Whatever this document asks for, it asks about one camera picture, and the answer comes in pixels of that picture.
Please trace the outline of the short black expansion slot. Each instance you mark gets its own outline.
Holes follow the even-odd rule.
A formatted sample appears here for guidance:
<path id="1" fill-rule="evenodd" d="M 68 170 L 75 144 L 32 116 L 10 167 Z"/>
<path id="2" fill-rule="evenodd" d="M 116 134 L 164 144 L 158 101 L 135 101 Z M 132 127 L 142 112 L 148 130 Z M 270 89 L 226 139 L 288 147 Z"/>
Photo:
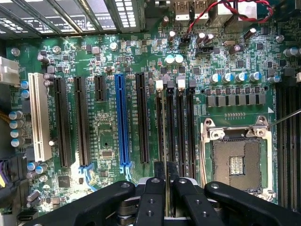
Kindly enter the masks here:
<path id="1" fill-rule="evenodd" d="M 105 77 L 102 75 L 95 76 L 94 83 L 95 83 L 95 100 L 99 102 L 105 102 L 107 100 Z"/>

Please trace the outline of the RAM slot with black latch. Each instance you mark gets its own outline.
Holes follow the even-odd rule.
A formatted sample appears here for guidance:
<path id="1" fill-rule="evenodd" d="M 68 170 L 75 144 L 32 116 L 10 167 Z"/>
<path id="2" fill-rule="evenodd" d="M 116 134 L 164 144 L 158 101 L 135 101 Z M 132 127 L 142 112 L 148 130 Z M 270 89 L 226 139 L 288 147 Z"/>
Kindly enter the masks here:
<path id="1" fill-rule="evenodd" d="M 295 111 L 295 106 L 293 103 L 293 91 L 294 86 L 296 84 L 295 77 L 294 76 L 286 76 L 285 77 L 286 82 L 286 97 L 285 97 L 285 103 L 286 103 L 286 112 L 287 114 L 290 114 Z M 293 119 L 290 117 L 286 121 L 286 148 L 287 148 L 287 185 L 288 185 L 288 208 L 290 210 L 294 210 L 295 202 L 294 202 L 294 173 L 293 170 Z"/>
<path id="2" fill-rule="evenodd" d="M 282 118 L 282 88 L 281 83 L 275 85 L 276 89 L 276 110 L 277 120 Z M 286 208 L 286 186 L 284 183 L 284 166 L 283 166 L 283 133 L 282 124 L 278 123 L 277 128 L 277 181 L 278 181 L 278 204 Z"/>
<path id="3" fill-rule="evenodd" d="M 188 148 L 189 148 L 189 164 L 190 177 L 196 178 L 196 149 L 195 149 L 195 131 L 194 131 L 194 103 L 193 97 L 195 94 L 196 80 L 189 80 L 189 87 L 186 91 L 187 103 L 187 120 L 188 120 Z"/>
<path id="4" fill-rule="evenodd" d="M 167 111 L 168 158 L 169 161 L 175 161 L 173 81 L 167 81 L 166 111 Z"/>

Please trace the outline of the black SATA port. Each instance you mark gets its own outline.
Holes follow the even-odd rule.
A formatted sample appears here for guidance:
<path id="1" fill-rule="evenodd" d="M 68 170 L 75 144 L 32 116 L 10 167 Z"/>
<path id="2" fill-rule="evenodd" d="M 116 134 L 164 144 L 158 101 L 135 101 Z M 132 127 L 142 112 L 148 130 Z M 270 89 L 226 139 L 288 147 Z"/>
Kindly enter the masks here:
<path id="1" fill-rule="evenodd" d="M 39 212 L 37 210 L 25 210 L 25 211 L 21 211 L 17 215 L 17 221 L 27 222 L 36 219 L 38 216 L 39 216 Z"/>

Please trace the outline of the thin metal locking lever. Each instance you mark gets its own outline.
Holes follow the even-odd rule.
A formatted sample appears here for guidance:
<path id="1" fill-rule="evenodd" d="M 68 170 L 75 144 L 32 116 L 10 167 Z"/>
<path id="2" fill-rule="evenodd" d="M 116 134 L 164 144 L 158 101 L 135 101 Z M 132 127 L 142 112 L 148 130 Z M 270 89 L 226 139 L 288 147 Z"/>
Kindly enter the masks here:
<path id="1" fill-rule="evenodd" d="M 293 117 L 293 116 L 295 116 L 297 114 L 300 114 L 300 113 L 301 113 L 301 109 L 299 109 L 299 110 L 297 110 L 297 111 L 295 111 L 293 113 L 290 113 L 287 116 L 282 117 L 279 120 L 276 120 L 275 122 L 273 122 L 273 123 L 269 124 L 268 126 L 266 126 L 266 128 L 270 129 L 271 127 L 273 127 L 273 126 L 275 126 L 275 125 L 277 125 L 277 124 L 279 124 L 279 123 L 281 123 L 281 122 L 283 122 L 283 121 L 285 121 L 285 120 L 287 120 L 287 119 L 289 119 L 289 118 L 291 118 L 291 117 Z"/>

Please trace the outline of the green motherboard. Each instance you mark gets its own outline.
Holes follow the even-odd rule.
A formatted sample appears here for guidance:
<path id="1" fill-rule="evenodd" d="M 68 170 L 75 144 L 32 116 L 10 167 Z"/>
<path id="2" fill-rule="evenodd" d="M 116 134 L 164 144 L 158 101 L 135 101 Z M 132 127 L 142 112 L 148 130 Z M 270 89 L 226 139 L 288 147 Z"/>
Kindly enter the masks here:
<path id="1" fill-rule="evenodd" d="M 276 89 L 281 83 L 282 117 L 286 112 L 286 76 L 294 76 L 296 84 L 293 103 L 296 104 L 297 73 L 301 72 L 301 19 L 252 25 L 245 31 L 227 31 L 223 27 L 196 25 L 185 27 L 157 22 L 146 32 L 134 34 L 92 35 L 84 37 L 55 37 L 6 42 L 6 56 L 19 63 L 20 86 L 10 89 L 12 144 L 28 163 L 29 190 L 39 192 L 34 209 L 44 215 L 86 194 L 120 180 L 137 184 L 143 177 L 158 174 L 158 128 L 156 116 L 156 81 L 162 80 L 162 126 L 164 159 L 168 158 L 166 89 L 167 81 L 174 83 L 174 141 L 175 163 L 179 173 L 176 93 L 177 80 L 185 80 L 185 177 L 190 177 L 186 91 L 189 80 L 196 80 L 194 131 L 196 149 L 196 178 L 200 181 L 200 128 L 206 118 L 216 126 L 251 125 L 259 115 L 268 124 L 277 120 Z M 150 161 L 141 163 L 136 94 L 137 73 L 145 75 L 148 110 Z M 48 112 L 52 158 L 35 161 L 32 143 L 32 121 L 28 73 L 43 75 L 48 91 Z M 120 165 L 115 75 L 123 74 L 126 85 L 127 120 L 130 164 Z M 94 77 L 106 81 L 105 102 L 95 100 Z M 79 164 L 77 124 L 74 101 L 74 77 L 86 81 L 91 163 Z M 64 78 L 66 84 L 71 166 L 62 168 L 58 151 L 55 121 L 54 78 Z M 294 211 L 298 211 L 296 116 L 293 116 Z M 286 121 L 283 133 L 283 166 L 287 185 Z M 274 188 L 277 191 L 277 128 L 269 129 L 273 138 Z"/>

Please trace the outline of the white PCI expansion slot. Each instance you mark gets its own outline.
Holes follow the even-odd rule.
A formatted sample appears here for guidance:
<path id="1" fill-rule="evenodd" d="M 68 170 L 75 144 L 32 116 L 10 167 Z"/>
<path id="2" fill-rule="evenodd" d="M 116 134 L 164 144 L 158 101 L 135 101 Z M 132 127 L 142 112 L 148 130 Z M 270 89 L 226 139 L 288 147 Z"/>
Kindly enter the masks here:
<path id="1" fill-rule="evenodd" d="M 52 158 L 50 141 L 50 124 L 48 112 L 48 91 L 44 86 L 43 75 L 28 73 L 32 143 L 35 161 L 47 161 Z"/>

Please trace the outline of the long black expansion slot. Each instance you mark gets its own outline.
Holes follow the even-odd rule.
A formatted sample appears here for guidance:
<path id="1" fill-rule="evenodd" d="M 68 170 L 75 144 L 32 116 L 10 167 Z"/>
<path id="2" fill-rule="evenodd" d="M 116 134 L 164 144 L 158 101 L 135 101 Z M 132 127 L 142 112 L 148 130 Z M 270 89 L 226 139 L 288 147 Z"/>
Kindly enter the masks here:
<path id="1" fill-rule="evenodd" d="M 68 168 L 71 166 L 72 157 L 65 79 L 54 78 L 53 89 L 60 164 L 62 168 Z"/>
<path id="2" fill-rule="evenodd" d="M 79 164 L 81 167 L 86 167 L 91 163 L 86 81 L 84 77 L 74 77 L 73 83 Z"/>
<path id="3" fill-rule="evenodd" d="M 149 155 L 149 133 L 148 133 L 148 110 L 146 98 L 145 75 L 143 72 L 135 75 L 136 94 L 138 107 L 138 129 L 139 129 L 139 147 L 140 161 L 147 163 L 150 161 Z"/>

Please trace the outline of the metal CPU socket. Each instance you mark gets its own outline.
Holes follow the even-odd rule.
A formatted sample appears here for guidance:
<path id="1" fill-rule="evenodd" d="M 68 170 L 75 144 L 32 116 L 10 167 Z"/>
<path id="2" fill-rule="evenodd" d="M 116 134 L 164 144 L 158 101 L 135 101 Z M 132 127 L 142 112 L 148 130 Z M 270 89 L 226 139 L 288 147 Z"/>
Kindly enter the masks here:
<path id="1" fill-rule="evenodd" d="M 263 115 L 251 125 L 235 126 L 216 126 L 206 118 L 200 128 L 201 185 L 217 181 L 276 202 L 273 138 L 268 125 Z"/>

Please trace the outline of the silver metal port block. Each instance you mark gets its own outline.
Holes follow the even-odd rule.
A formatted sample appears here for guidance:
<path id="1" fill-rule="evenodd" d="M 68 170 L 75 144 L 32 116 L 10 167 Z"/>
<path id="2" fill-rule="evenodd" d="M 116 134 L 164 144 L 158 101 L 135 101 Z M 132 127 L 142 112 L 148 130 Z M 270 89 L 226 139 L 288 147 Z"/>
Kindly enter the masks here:
<path id="1" fill-rule="evenodd" d="M 242 21 L 247 21 L 247 22 L 257 22 L 256 18 L 249 18 L 246 15 L 243 15 L 239 13 L 239 11 L 231 6 L 231 1 L 234 2 L 234 5 L 238 5 L 238 0 L 220 0 L 217 2 L 217 4 L 223 4 L 234 16 L 238 17 Z"/>

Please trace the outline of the white power connector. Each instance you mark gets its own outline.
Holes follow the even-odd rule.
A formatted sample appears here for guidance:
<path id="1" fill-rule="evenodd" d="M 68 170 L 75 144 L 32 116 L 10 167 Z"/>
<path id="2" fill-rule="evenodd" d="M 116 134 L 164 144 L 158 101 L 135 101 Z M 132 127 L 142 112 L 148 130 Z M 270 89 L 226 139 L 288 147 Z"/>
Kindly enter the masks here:
<path id="1" fill-rule="evenodd" d="M 18 62 L 0 56 L 0 84 L 20 86 Z"/>

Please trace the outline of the metal PC case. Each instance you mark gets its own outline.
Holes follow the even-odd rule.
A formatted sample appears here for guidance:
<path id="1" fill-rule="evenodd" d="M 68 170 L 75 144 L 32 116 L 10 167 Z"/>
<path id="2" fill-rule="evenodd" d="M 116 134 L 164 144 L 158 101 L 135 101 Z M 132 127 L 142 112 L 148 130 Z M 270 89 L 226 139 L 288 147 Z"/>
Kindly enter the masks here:
<path id="1" fill-rule="evenodd" d="M 145 30 L 144 0 L 0 0 L 0 39 Z"/>

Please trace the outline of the silver USB port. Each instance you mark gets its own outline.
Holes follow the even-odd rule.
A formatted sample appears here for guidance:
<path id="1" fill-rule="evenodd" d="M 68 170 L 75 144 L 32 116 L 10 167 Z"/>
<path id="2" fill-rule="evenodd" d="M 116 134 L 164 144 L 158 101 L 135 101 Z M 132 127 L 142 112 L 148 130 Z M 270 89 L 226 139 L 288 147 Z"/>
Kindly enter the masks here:
<path id="1" fill-rule="evenodd" d="M 208 7 L 208 1 L 207 0 L 194 0 L 193 1 L 193 8 L 194 8 L 194 14 L 195 14 L 195 19 L 202 14 Z M 201 17 L 200 20 L 208 20 L 209 15 L 208 12 L 205 12 Z"/>
<path id="2" fill-rule="evenodd" d="M 189 21 L 190 2 L 188 0 L 174 0 L 174 11 L 176 21 Z"/>

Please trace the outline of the blue expansion slot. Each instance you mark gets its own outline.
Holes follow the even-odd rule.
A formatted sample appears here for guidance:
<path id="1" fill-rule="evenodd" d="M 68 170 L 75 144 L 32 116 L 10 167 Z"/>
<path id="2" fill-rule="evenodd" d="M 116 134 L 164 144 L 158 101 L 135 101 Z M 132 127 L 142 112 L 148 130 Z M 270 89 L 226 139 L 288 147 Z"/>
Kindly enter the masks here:
<path id="1" fill-rule="evenodd" d="M 118 138 L 119 138 L 119 159 L 121 166 L 130 164 L 129 157 L 129 136 L 127 120 L 127 97 L 126 85 L 123 74 L 115 75 L 116 90 L 116 108 L 118 121 Z"/>

